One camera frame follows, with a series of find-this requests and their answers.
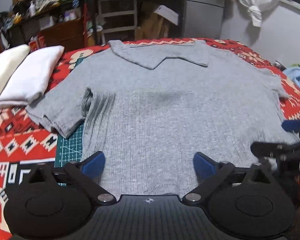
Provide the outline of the grey polo shirt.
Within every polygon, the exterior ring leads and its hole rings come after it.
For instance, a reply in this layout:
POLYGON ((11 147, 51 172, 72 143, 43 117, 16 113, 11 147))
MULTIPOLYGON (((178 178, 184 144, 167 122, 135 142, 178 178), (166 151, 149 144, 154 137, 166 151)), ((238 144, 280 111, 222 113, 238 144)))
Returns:
POLYGON ((287 93, 269 70, 204 41, 109 45, 26 111, 63 137, 83 123, 82 158, 104 153, 99 184, 115 196, 183 196, 197 186, 197 152, 248 167, 253 142, 298 141, 282 129, 287 93))

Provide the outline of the green cutting mat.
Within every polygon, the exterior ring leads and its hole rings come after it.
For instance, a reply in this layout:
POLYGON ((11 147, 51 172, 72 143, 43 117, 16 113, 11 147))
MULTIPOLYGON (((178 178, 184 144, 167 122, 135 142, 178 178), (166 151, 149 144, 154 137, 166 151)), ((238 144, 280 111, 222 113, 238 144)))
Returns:
POLYGON ((66 163, 78 163, 81 161, 83 151, 83 123, 68 137, 57 137, 55 167, 63 167, 66 163))

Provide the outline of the red patterned christmas tablecloth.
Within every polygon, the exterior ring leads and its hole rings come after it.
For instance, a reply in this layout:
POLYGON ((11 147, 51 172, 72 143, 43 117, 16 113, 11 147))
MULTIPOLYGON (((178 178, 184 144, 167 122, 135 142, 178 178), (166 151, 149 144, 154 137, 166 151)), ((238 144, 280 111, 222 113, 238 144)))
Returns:
MULTIPOLYGON (((286 119, 300 119, 300 89, 281 70, 249 47, 238 41, 205 38, 205 42, 215 48, 232 51, 238 57, 257 68, 267 68, 281 77, 282 86, 289 94, 280 105, 286 119)), ((7 201, 4 188, 20 183, 33 165, 41 162, 63 164, 67 160, 77 160, 80 156, 79 140, 70 140, 67 150, 59 160, 58 136, 33 123, 21 106, 0 109, 0 239, 9 239, 11 234, 3 218, 3 208, 7 201)))

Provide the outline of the folded white towel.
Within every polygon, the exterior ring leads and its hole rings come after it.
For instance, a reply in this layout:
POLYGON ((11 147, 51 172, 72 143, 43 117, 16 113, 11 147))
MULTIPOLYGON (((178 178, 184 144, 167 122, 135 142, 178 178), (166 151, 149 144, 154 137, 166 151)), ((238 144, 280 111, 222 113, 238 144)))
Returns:
POLYGON ((63 46, 51 46, 27 55, 0 94, 0 108, 27 106, 42 96, 63 52, 63 46))

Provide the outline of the folded cream towel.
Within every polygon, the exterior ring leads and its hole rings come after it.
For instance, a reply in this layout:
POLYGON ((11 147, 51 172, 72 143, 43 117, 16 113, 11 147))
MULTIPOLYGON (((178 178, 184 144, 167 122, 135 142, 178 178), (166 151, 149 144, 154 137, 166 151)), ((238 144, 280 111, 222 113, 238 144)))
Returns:
POLYGON ((0 94, 8 80, 30 53, 30 47, 26 44, 13 47, 0 53, 0 94))

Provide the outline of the dark wooden drawer cabinet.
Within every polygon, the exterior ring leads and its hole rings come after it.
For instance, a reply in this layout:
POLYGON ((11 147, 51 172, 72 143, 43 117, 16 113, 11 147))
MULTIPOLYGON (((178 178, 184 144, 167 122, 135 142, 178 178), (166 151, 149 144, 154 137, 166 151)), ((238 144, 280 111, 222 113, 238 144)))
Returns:
POLYGON ((39 33, 44 38, 47 47, 63 46, 65 52, 85 47, 82 18, 57 23, 39 33))

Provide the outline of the silver refrigerator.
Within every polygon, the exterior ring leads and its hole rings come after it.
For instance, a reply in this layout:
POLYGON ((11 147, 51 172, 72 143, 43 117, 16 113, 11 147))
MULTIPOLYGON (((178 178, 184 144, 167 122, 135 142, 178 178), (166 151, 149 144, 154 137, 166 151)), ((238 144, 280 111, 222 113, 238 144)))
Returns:
POLYGON ((184 37, 220 38, 224 0, 186 0, 184 37))

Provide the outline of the leaning cardboard sheets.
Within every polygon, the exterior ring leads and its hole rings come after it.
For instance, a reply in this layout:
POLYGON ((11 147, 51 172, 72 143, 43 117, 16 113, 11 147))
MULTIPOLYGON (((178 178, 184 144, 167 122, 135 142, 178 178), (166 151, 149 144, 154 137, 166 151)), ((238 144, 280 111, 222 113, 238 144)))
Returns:
POLYGON ((136 40, 157 40, 168 38, 170 22, 156 14, 151 13, 136 29, 136 40))

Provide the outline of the white drawer shelf unit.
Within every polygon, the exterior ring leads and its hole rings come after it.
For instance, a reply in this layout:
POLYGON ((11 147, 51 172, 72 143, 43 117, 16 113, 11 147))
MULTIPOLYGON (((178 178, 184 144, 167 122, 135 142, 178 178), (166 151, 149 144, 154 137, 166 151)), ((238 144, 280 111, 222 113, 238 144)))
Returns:
POLYGON ((135 39, 138 23, 137 0, 98 0, 98 16, 102 19, 103 44, 110 40, 135 39))

